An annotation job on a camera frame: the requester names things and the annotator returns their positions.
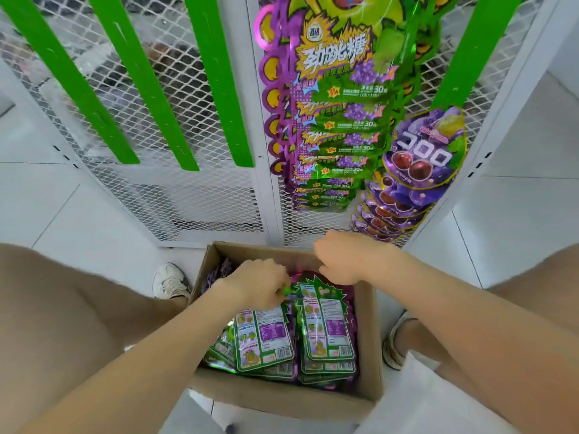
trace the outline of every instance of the person's left hand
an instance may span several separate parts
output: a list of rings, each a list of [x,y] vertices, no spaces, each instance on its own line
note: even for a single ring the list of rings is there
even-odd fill
[[[228,301],[237,301],[239,310],[273,309],[285,299],[283,287],[290,285],[286,268],[273,259],[246,260],[221,281]]]

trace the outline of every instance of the tile floor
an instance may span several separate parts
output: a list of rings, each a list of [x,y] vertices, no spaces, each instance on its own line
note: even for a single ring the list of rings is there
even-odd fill
[[[438,269],[488,288],[579,242],[579,225],[574,223],[579,145],[571,123],[577,116],[577,99],[546,75],[472,195],[424,230],[410,251]],[[0,120],[0,134],[0,242],[32,247],[147,295],[152,273],[162,262],[175,262],[189,277],[196,276],[203,251],[151,245],[102,189],[64,164],[17,109]],[[379,300],[385,335],[401,306],[386,295]],[[221,427],[237,422],[240,434],[266,433],[273,426],[279,431],[282,426],[277,416],[197,394],[194,398]],[[284,433],[297,433],[321,426],[284,419],[283,428]],[[347,424],[331,429],[351,432]]]

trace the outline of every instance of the green plastic strip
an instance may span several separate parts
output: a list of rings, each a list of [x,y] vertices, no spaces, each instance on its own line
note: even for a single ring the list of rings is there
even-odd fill
[[[463,106],[522,0],[479,0],[432,108]]]
[[[238,166],[253,167],[217,0],[185,0],[185,5],[233,160]]]
[[[34,3],[31,0],[0,0],[0,6],[117,159],[124,164],[139,163],[127,139],[78,71]]]
[[[120,0],[89,1],[181,168],[186,171],[198,171],[199,166],[193,158],[193,153],[179,128],[123,4]]]

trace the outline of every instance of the foot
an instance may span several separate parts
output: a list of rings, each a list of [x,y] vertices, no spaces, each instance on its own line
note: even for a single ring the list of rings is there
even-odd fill
[[[382,343],[382,358],[388,367],[394,370],[402,370],[402,366],[404,365],[404,361],[406,360],[400,352],[396,350],[394,345],[394,341],[396,339],[396,334],[398,333],[398,329],[402,326],[405,322],[409,320],[416,320],[416,318],[409,312],[405,311],[396,324]]]
[[[177,265],[164,263],[157,268],[153,276],[153,295],[156,299],[185,297],[189,300],[191,297],[191,286],[187,277]]]

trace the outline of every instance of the shoelace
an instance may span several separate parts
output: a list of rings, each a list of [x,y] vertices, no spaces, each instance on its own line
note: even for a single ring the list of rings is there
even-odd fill
[[[167,294],[169,299],[176,297],[177,295],[189,295],[186,286],[177,277],[169,277],[168,279],[163,280],[161,288]]]

